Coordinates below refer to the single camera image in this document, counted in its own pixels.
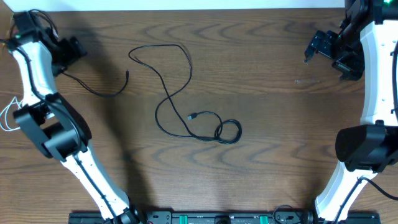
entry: white wire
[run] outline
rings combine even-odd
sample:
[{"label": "white wire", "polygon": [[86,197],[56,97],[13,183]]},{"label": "white wire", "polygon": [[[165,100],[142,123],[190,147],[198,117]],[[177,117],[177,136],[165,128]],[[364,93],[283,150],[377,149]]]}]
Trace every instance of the white wire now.
[{"label": "white wire", "polygon": [[[20,127],[17,128],[10,128],[10,126],[8,125],[8,120],[7,120],[7,115],[8,115],[8,111],[10,110],[10,107],[12,105],[17,105],[18,109],[21,109],[22,107],[22,100],[20,102],[18,102],[18,99],[16,96],[13,97],[13,99],[11,100],[11,102],[1,111],[0,113],[0,127],[1,129],[3,129],[4,131],[16,131],[18,129],[20,129]],[[6,127],[4,127],[1,123],[1,117],[4,115],[4,123],[6,124]]]}]

